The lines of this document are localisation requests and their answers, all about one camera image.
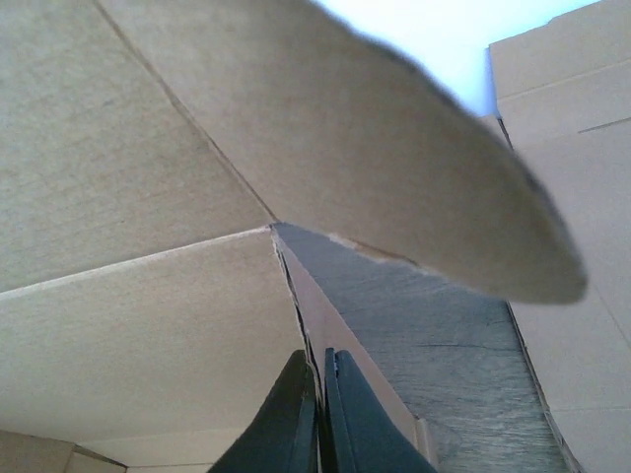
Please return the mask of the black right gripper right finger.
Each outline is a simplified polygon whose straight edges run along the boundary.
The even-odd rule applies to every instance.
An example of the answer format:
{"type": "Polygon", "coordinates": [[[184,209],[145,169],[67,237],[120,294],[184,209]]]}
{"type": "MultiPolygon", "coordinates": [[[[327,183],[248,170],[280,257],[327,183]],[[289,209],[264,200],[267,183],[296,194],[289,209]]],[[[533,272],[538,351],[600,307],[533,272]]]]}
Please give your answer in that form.
{"type": "Polygon", "coordinates": [[[349,352],[325,351],[324,385],[325,472],[435,470],[389,418],[349,352]]]}

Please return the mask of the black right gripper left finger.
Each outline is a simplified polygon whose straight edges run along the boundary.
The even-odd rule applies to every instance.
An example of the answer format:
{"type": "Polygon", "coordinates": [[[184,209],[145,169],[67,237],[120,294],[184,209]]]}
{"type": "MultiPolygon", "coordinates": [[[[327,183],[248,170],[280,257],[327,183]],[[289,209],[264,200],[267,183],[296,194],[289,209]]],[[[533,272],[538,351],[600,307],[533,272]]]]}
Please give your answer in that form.
{"type": "Polygon", "coordinates": [[[306,354],[288,359],[254,419],[209,473],[317,471],[316,388],[306,354]]]}

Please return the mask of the cardboard box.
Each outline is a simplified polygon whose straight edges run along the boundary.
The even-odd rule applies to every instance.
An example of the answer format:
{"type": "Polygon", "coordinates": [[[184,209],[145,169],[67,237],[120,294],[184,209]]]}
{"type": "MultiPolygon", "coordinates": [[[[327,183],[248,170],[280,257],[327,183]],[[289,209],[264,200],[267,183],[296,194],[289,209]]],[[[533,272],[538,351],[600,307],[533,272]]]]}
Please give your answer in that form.
{"type": "Polygon", "coordinates": [[[209,472],[325,351],[426,438],[280,223],[476,291],[588,276],[516,153],[313,1],[1,5],[1,468],[209,472]]]}

